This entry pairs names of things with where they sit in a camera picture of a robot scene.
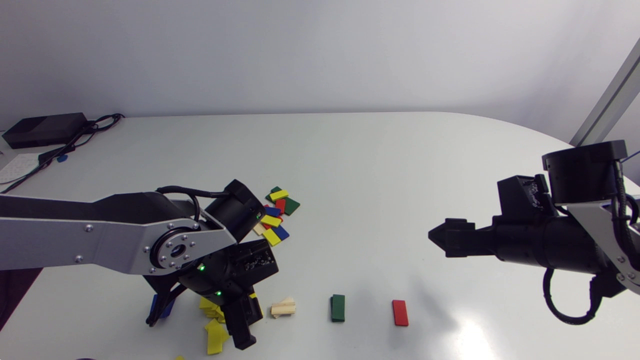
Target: robotic arm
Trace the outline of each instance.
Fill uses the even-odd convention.
[[[196,196],[216,199],[200,209]],[[235,346],[245,349],[255,343],[248,326],[262,318],[253,285],[278,272],[266,240],[240,243],[263,216],[238,180],[220,193],[167,186],[93,203],[0,195],[0,270],[93,263],[142,275],[157,293],[149,326],[191,289],[221,307]]]
[[[495,255],[547,268],[547,306],[566,323],[584,324],[603,297],[625,289],[640,295],[640,198],[625,193],[620,159],[626,157],[623,140],[544,155],[552,196],[544,175],[510,177],[498,182],[502,214],[491,226],[476,229],[465,219],[448,218],[429,232],[429,239],[448,258]],[[586,315],[570,317],[556,309],[550,295],[554,269],[595,275]]]

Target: metal pole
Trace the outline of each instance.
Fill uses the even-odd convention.
[[[640,39],[569,143],[582,146],[604,140],[639,92]]]

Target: yellow wooden block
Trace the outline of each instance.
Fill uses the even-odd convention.
[[[220,308],[216,309],[216,318],[218,318],[218,319],[224,319],[225,318],[225,314],[222,312],[222,310],[220,310]]]
[[[217,305],[209,301],[209,299],[205,297],[200,297],[200,309],[209,309],[214,306],[217,306]]]
[[[253,227],[253,231],[258,235],[262,235],[262,233],[264,233],[266,230],[267,229],[265,229],[261,223],[255,224],[255,226]]]
[[[216,322],[217,322],[216,319],[211,320],[210,322],[207,323],[207,325],[204,326],[204,329],[209,331],[209,327]]]
[[[264,236],[265,239],[267,239],[267,241],[272,247],[278,245],[281,242],[278,235],[276,235],[276,233],[273,232],[273,229],[269,229],[265,231],[264,234],[262,235]]]
[[[282,222],[282,220],[269,215],[264,215],[264,217],[262,218],[262,220],[260,220],[260,222],[262,222],[263,224],[267,224],[269,226],[278,227],[280,226],[280,223]]]
[[[211,321],[205,327],[207,329],[207,355],[219,354],[222,352],[222,344],[229,339],[229,334],[216,320]]]
[[[286,198],[288,196],[289,196],[289,193],[287,192],[287,190],[280,190],[279,192],[275,192],[275,193],[270,193],[269,194],[269,197],[271,198],[271,201],[284,199],[284,198]]]

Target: white wall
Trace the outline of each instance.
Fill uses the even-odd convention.
[[[639,13],[636,0],[4,1],[0,127],[70,111],[442,110],[568,141]]]

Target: black cable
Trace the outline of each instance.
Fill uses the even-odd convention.
[[[193,201],[193,207],[194,207],[193,220],[195,222],[198,222],[198,220],[200,219],[200,203],[198,202],[197,197],[193,195],[189,195],[189,197],[191,198],[191,201]]]
[[[46,169],[48,166],[49,166],[49,164],[46,164],[46,166],[45,166],[44,168],[42,168],[41,170]],[[18,180],[20,180],[20,179],[22,179],[22,178],[24,178],[24,177],[26,177],[26,176],[28,176],[28,175],[29,175],[29,174],[26,174],[26,175],[23,175],[23,176],[18,177],[17,179],[13,179],[13,180],[5,181],[4,183],[0,183],[0,185],[11,184],[11,183],[13,183],[13,182],[15,182],[15,181],[18,181]]]
[[[30,171],[28,174],[19,177],[18,179],[14,179],[12,181],[10,181],[9,183],[13,183],[11,184],[11,186],[7,187],[6,189],[4,189],[2,192],[0,192],[0,194],[4,194],[4,193],[8,193],[11,190],[17,188],[18,186],[20,186],[23,182],[27,181],[30,177],[34,176],[35,174],[39,173],[41,170],[43,170],[44,168],[48,167],[49,164],[51,164],[51,162],[53,161],[53,159],[62,156],[64,154],[66,154],[67,152],[69,152],[70,149],[74,149],[76,147],[75,143],[76,141],[78,141],[78,139],[80,139],[80,137],[84,136],[84,135],[88,135],[91,134],[92,136],[89,137],[89,139],[87,139],[87,141],[83,142],[82,144],[80,144],[80,146],[86,144],[89,140],[91,140],[91,138],[93,137],[93,134],[98,133],[98,132],[102,132],[102,131],[106,131],[108,129],[110,129],[111,127],[113,127],[115,124],[117,124],[120,119],[122,119],[123,117],[125,117],[124,115],[122,115],[121,113],[115,113],[115,114],[111,114],[111,115],[105,115],[95,121],[88,121],[87,122],[87,126],[85,126],[82,130],[80,130],[78,132],[78,134],[76,134],[73,139],[71,139],[71,141],[69,141],[65,146],[61,147],[59,151],[55,152],[52,156],[50,156],[49,158],[47,158],[45,161],[41,161],[40,164],[33,169],[32,171]],[[98,127],[98,123],[105,121],[106,119],[113,119],[113,121],[106,126],[103,127]]]
[[[565,214],[566,216],[570,217],[571,213],[569,211],[567,211],[566,209],[564,209],[562,206],[556,206],[556,210],[558,210],[558,212]]]
[[[593,289],[593,280],[589,284],[589,299],[591,301],[591,307],[589,311],[584,316],[574,317],[562,314],[556,306],[554,305],[553,300],[551,300],[551,277],[554,275],[554,269],[547,268],[545,272],[545,276],[542,280],[542,292],[545,296],[545,301],[547,302],[547,307],[551,310],[551,313],[560,321],[567,323],[569,325],[584,325],[591,321],[595,316],[600,304],[602,303],[602,296],[597,294]]]
[[[206,192],[203,190],[183,188],[182,186],[175,186],[175,185],[164,186],[162,188],[156,189],[156,191],[162,194],[183,193],[185,195],[188,195],[191,198],[191,201],[193,201],[193,207],[194,207],[193,219],[195,221],[198,221],[200,219],[200,203],[198,202],[198,199],[196,198],[196,196],[217,198],[217,197],[225,197],[229,195],[228,192]]]
[[[206,192],[203,190],[183,188],[182,186],[175,186],[175,185],[164,186],[162,188],[158,188],[156,191],[159,193],[184,193],[187,195],[208,197],[212,199],[229,196],[228,192]]]
[[[631,206],[631,224],[638,222],[638,203],[633,196],[626,194],[627,204]]]
[[[91,141],[91,139],[93,138],[93,136],[95,136],[97,133],[98,133],[97,131],[92,132],[92,133],[91,133],[91,135],[90,135],[90,136],[89,136],[85,141],[83,141],[82,143],[77,144],[77,145],[76,145],[76,147],[80,147],[80,146],[82,146],[82,145],[85,145],[86,143],[88,143],[89,141]]]
[[[631,156],[627,156],[626,158],[622,159],[622,160],[620,161],[620,163],[623,163],[623,162],[625,162],[625,161],[629,160],[630,158],[633,158],[634,156],[636,156],[636,155],[638,155],[638,154],[640,154],[640,150],[638,150],[638,151],[634,152],[633,154],[631,154]]]
[[[627,255],[631,267],[640,271],[640,254],[636,252],[636,247],[627,225],[627,221],[631,220],[631,218],[627,215],[627,194],[625,193],[622,164],[619,161],[614,161],[613,165],[617,190],[617,194],[611,199],[613,233],[618,246],[620,246],[625,255]]]

